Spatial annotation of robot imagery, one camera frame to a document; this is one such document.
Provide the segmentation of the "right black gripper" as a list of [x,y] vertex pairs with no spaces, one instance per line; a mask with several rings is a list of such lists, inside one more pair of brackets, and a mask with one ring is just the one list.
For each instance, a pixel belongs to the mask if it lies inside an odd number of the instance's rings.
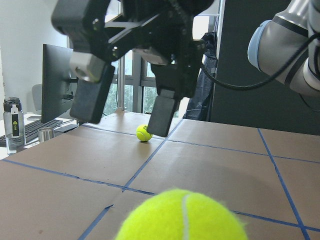
[[136,51],[150,63],[157,93],[168,98],[195,94],[205,50],[193,38],[194,17],[210,0],[123,0],[121,14],[106,21],[108,0],[60,0],[53,27],[69,37],[69,66],[78,77],[70,115],[83,123],[101,120],[115,67],[112,62]]

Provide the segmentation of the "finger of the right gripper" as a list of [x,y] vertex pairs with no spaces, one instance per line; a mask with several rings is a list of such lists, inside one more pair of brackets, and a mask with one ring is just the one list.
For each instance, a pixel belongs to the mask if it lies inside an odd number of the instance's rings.
[[167,137],[178,103],[174,91],[161,89],[155,99],[147,131],[153,135]]

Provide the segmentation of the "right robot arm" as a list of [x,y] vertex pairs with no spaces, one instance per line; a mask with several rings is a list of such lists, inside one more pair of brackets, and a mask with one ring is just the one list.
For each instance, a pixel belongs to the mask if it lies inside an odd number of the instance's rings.
[[[128,51],[151,64],[157,97],[147,131],[166,137],[174,112],[184,97],[195,94],[205,42],[193,38],[193,20],[210,0],[124,0],[123,11],[106,21],[107,0],[59,0],[53,27],[69,37],[70,69],[78,77],[70,115],[83,123],[100,122],[115,72],[112,62]],[[293,0],[255,30],[249,62],[268,78],[251,85],[216,80],[231,90],[248,91],[277,80],[308,96],[320,92],[320,3]]]

